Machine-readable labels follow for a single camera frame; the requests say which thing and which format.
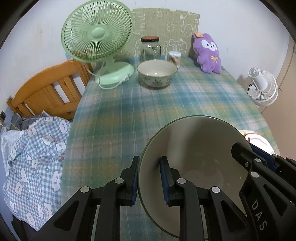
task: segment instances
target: fan base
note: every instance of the fan base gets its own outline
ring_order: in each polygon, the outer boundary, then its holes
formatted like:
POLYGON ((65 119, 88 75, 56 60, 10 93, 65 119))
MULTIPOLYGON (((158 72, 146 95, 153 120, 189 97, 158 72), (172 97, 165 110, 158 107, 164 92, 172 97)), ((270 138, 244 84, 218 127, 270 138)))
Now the fan base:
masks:
POLYGON ((125 79, 127 75, 131 76, 135 71, 134 67, 126 62, 115 62, 111 67, 112 69, 107 69, 107 66, 105 66, 98 71, 97 74, 100 74, 100 79, 96 77, 96 83, 99 83, 100 80, 100 85, 117 84, 125 79))

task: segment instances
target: orange tag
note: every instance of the orange tag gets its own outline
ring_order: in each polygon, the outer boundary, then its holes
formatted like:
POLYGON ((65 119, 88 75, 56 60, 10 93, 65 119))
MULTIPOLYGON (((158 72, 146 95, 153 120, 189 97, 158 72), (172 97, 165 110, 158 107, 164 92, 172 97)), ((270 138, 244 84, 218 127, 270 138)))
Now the orange tag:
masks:
POLYGON ((203 36, 202 33, 195 32, 194 34, 195 34, 196 37, 198 37, 198 38, 204 38, 204 36, 203 36))

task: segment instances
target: large bowl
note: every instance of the large bowl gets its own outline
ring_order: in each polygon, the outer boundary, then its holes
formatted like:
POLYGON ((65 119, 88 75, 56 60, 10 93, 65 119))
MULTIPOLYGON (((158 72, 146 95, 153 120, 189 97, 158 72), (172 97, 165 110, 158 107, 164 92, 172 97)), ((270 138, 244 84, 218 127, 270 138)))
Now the large bowl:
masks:
POLYGON ((244 211, 239 191, 247 170, 232 158, 231 148, 236 142, 251 150, 237 129, 209 116, 175 120, 154 135, 140 160, 138 190, 146 213, 159 228, 179 236, 180 207, 165 204, 159 170, 161 156, 167 156, 170 167, 196 186, 220 187, 244 211))
POLYGON ((160 59, 148 60, 138 66, 141 80, 155 88, 168 86, 177 71, 176 65, 160 59))

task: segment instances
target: tablecloth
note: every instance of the tablecloth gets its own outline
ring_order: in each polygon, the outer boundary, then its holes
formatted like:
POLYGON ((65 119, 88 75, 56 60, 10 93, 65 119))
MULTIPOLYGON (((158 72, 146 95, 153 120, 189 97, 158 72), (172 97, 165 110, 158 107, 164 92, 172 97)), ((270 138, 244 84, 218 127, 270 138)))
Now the tablecloth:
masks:
MULTIPOLYGON (((135 67, 139 59, 131 59, 135 67)), ((173 83, 152 89, 132 79, 115 89, 102 90, 91 80, 76 110, 68 138, 61 177, 62 204, 80 187, 97 188, 120 176, 134 155, 141 156, 150 138, 180 117, 209 115, 238 130, 263 135, 276 153, 278 147, 258 108, 225 70, 206 74, 183 58, 173 83)), ((121 207, 120 240, 178 240, 161 231, 141 207, 121 207)))

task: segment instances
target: purple plush toy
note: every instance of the purple plush toy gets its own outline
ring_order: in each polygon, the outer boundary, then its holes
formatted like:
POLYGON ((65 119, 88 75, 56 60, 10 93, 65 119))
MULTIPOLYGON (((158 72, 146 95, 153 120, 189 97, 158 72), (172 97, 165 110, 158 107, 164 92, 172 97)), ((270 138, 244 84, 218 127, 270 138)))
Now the purple plush toy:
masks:
POLYGON ((199 38, 193 34, 193 49, 198 54, 197 62, 201 65, 203 72, 220 74, 222 69, 218 47, 210 35, 203 34, 203 36, 199 38))

